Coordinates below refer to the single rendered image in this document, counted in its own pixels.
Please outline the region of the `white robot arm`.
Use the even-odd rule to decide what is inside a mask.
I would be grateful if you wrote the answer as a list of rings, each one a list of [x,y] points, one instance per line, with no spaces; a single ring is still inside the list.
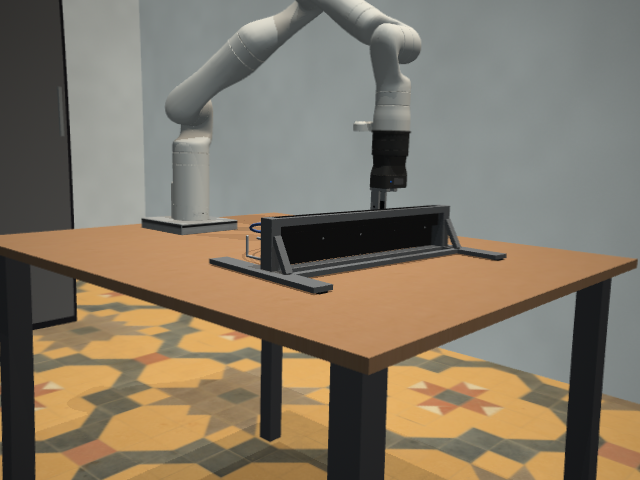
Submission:
[[[421,39],[413,28],[364,0],[295,0],[277,15],[244,25],[167,97],[168,118],[181,124],[180,135],[172,143],[171,218],[209,220],[211,99],[252,74],[323,11],[354,38],[370,46],[375,106],[410,106],[411,82],[401,74],[399,64],[411,63],[420,54]]]

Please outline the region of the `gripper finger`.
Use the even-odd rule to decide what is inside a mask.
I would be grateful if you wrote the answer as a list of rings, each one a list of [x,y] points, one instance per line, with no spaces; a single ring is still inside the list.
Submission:
[[[390,191],[396,192],[398,188],[392,188]],[[381,206],[380,209],[386,209],[387,192],[380,193]]]
[[[371,206],[370,206],[370,210],[373,209],[380,209],[381,206],[381,201],[380,201],[380,193],[383,192],[390,192],[390,189],[381,189],[381,188],[371,188]]]

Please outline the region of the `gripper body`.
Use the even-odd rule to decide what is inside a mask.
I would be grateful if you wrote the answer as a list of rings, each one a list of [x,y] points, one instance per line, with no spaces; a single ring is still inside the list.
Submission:
[[[406,188],[406,158],[409,153],[410,107],[376,105],[373,122],[356,121],[353,131],[371,131],[372,188]]]

